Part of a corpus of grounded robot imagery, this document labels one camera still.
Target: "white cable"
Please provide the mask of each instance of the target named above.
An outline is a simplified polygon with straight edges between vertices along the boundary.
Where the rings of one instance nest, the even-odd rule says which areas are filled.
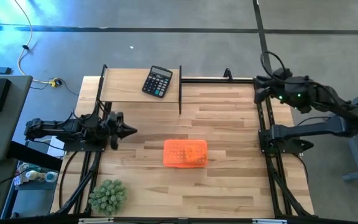
[[[29,25],[30,25],[30,38],[29,38],[29,40],[27,41],[27,43],[25,44],[25,45],[28,47],[28,46],[29,46],[29,43],[30,43],[30,41],[31,41],[31,39],[32,39],[32,25],[31,25],[31,22],[30,22],[29,17],[27,16],[27,14],[25,13],[25,11],[23,10],[22,6],[21,6],[16,0],[14,0],[14,1],[16,2],[17,6],[19,6],[19,8],[22,10],[23,14],[24,14],[25,17],[27,18],[27,21],[29,22]],[[22,68],[21,68],[21,66],[20,66],[20,62],[21,62],[21,60],[22,60],[24,51],[25,51],[25,48],[23,48],[22,53],[20,53],[19,58],[17,59],[17,67],[19,68],[19,70],[20,70],[20,72],[22,73],[22,75],[26,75],[26,74],[23,72],[23,70],[22,70]],[[39,81],[39,80],[35,80],[35,79],[33,79],[32,81],[33,81],[33,82],[38,82],[38,83],[49,83],[48,81]]]

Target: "calculator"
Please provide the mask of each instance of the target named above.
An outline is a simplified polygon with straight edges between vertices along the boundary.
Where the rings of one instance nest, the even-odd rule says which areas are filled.
[[[167,92],[169,83],[172,78],[172,72],[166,68],[153,65],[147,75],[146,81],[142,87],[142,91],[163,98]]]

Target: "calculator display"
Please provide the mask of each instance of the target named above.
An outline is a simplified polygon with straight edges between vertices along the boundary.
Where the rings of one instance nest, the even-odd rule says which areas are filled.
[[[171,77],[171,73],[170,72],[166,72],[164,70],[160,70],[160,69],[157,69],[157,68],[153,68],[152,69],[152,72],[154,73],[157,73],[157,74],[160,74],[160,75],[164,75],[166,77]]]

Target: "black cable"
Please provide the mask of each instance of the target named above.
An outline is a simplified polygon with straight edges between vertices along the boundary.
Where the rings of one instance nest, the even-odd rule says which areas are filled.
[[[30,86],[30,88],[33,89],[33,90],[43,90],[43,89],[45,89],[48,85],[49,85],[49,83],[47,83],[47,84],[46,84],[44,87],[42,87],[42,88],[36,88],[36,87],[32,87],[32,86]]]
[[[74,95],[76,95],[76,96],[79,96],[79,94],[77,94],[77,93],[75,93],[75,92],[71,91],[71,90],[68,88],[68,86],[67,86],[67,84],[66,84],[66,81],[65,81],[65,80],[63,80],[63,79],[61,79],[61,78],[59,78],[59,79],[63,82],[63,84],[66,86],[66,89],[67,89],[70,93],[72,93],[72,94],[74,94]]]
[[[297,158],[302,162],[303,167],[305,168],[306,182],[307,182],[308,185],[309,185],[309,173],[308,173],[308,168],[306,167],[305,162],[303,162],[303,159],[302,159],[298,154],[293,153],[293,155],[294,155],[295,157],[297,157]]]
[[[63,169],[63,172],[62,172],[62,178],[60,179],[60,185],[59,185],[59,209],[62,208],[62,204],[63,204],[63,199],[62,199],[63,180],[64,180],[64,178],[65,178],[68,165],[70,164],[71,160],[73,160],[73,158],[74,158],[74,156],[77,154],[77,152],[78,152],[78,151],[74,152],[74,153],[70,156],[70,158],[68,158],[67,163],[66,163],[66,166],[65,166],[65,168]]]
[[[305,121],[308,121],[310,119],[317,119],[317,118],[321,118],[321,119],[331,119],[331,117],[329,116],[318,116],[318,117],[312,117],[312,118],[306,118],[303,121],[301,121],[299,124],[297,124],[297,126],[301,125],[302,123],[304,123]]]
[[[105,107],[105,105],[103,104],[103,102],[102,102],[101,100],[99,100],[99,99],[96,99],[96,100],[99,102],[100,109],[101,109],[103,112],[108,113],[108,112],[107,112],[107,109],[106,109],[106,107]]]
[[[100,100],[98,100],[98,99],[96,99],[96,101],[95,101],[95,105],[96,104],[99,104],[99,105],[101,105],[101,104],[103,104],[102,103],[102,101],[100,101]],[[95,113],[97,113],[97,111],[96,111],[96,107],[94,107],[93,108],[93,111],[92,111],[92,113],[90,113],[89,114],[89,116],[87,116],[87,117],[85,117],[85,118],[82,118],[82,115],[81,115],[81,117],[79,118],[79,117],[77,117],[77,115],[75,115],[75,111],[74,111],[74,108],[72,109],[72,114],[73,114],[73,116],[75,117],[75,119],[77,119],[78,121],[86,121],[87,119],[89,119],[90,117],[92,117],[92,115],[94,115]]]
[[[273,52],[270,52],[270,51],[262,52],[262,53],[260,54],[260,64],[261,64],[262,67],[264,68],[265,72],[266,72],[271,78],[273,78],[273,79],[276,80],[276,81],[279,81],[280,83],[284,83],[284,84],[291,84],[291,85],[304,84],[304,82],[286,82],[286,81],[284,81],[284,80],[281,80],[281,79],[275,77],[275,76],[267,69],[267,67],[266,67],[266,65],[265,65],[265,62],[264,62],[264,54],[273,55],[273,56],[280,62],[281,67],[283,68],[283,71],[284,71],[284,72],[286,72],[286,71],[285,71],[285,66],[284,66],[283,61],[281,60],[281,58],[280,58],[277,54],[275,54],[275,53],[273,53]],[[322,84],[320,84],[320,83],[318,83],[318,82],[312,82],[312,81],[308,81],[308,82],[311,83],[311,84],[314,84],[314,85],[316,85],[316,86],[319,86],[319,87],[323,88],[323,89],[330,95],[330,97],[334,100],[335,104],[339,105],[339,103],[337,102],[337,100],[335,99],[335,97],[333,96],[333,94],[327,89],[327,87],[325,87],[324,85],[322,85]]]
[[[264,52],[262,52],[262,53],[260,54],[260,64],[262,65],[262,68],[264,68],[265,72],[266,72],[271,78],[273,78],[274,80],[279,81],[280,83],[284,83],[284,84],[303,84],[303,83],[304,83],[304,82],[286,82],[286,81],[284,81],[284,80],[281,80],[281,79],[275,77],[275,76],[267,69],[267,67],[266,67],[266,65],[265,65],[264,54],[273,55],[273,56],[278,60],[278,62],[280,62],[281,67],[283,68],[283,71],[284,71],[284,72],[286,72],[286,71],[285,71],[285,66],[284,66],[283,61],[281,60],[281,58],[280,58],[277,54],[275,54],[275,53],[273,53],[273,52],[270,52],[270,51],[264,51]]]
[[[52,147],[52,148],[55,148],[55,149],[64,150],[64,149],[61,149],[61,148],[56,147],[56,146],[53,146],[53,145],[51,145],[51,144],[49,144],[49,143],[46,143],[46,142],[36,141],[36,140],[30,140],[30,141],[32,141],[32,142],[37,142],[37,143],[42,143],[42,144],[46,144],[46,145],[48,145],[48,146],[50,146],[50,147]]]
[[[64,156],[55,156],[55,157],[58,158],[58,159],[61,159],[61,158],[63,158]],[[25,171],[28,171],[28,170],[31,170],[31,169],[35,169],[35,168],[39,168],[39,167],[40,167],[40,166],[30,167],[30,168],[28,168],[28,169],[25,169],[25,170],[23,170],[20,174],[14,175],[13,177],[8,177],[8,178],[6,178],[6,179],[0,181],[0,184],[3,183],[3,182],[5,182],[5,181],[7,181],[7,180],[13,179],[13,178],[15,178],[15,177],[17,177],[17,176],[20,176],[20,175],[21,175],[22,173],[24,173]]]
[[[57,123],[56,125],[65,124],[65,123],[71,118],[71,116],[73,116],[73,111],[70,113],[69,117],[68,117],[65,121],[62,121],[62,122],[60,122],[60,123]],[[39,123],[33,124],[32,126],[29,127],[29,129],[32,129],[33,127],[38,126],[38,125],[40,125],[40,124],[39,124]]]

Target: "floor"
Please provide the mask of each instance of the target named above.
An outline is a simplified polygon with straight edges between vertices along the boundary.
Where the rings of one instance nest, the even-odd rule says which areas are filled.
[[[82,77],[99,75],[104,63],[116,68],[182,65],[186,76],[220,77],[226,67],[235,77],[264,75],[259,54],[269,49],[295,75],[309,75],[330,85],[344,99],[358,95],[357,0],[18,2],[37,26],[32,50],[22,61],[23,70],[39,80],[61,77],[75,92],[79,92]],[[11,67],[13,74],[20,75],[17,57],[30,33],[17,31],[27,28],[1,24],[27,25],[14,1],[0,0],[0,66]],[[278,67],[273,59],[272,67]],[[26,121],[34,117],[65,119],[75,104],[76,96],[65,88],[31,90],[14,140],[24,142]],[[298,123],[316,114],[293,111],[293,119]],[[305,162],[316,214],[358,221],[358,181],[344,183],[341,179],[356,168],[346,139],[305,139],[315,143],[305,153]],[[29,216],[47,213],[51,195],[27,192],[18,196],[34,198],[42,208],[29,208],[18,200],[15,211]]]

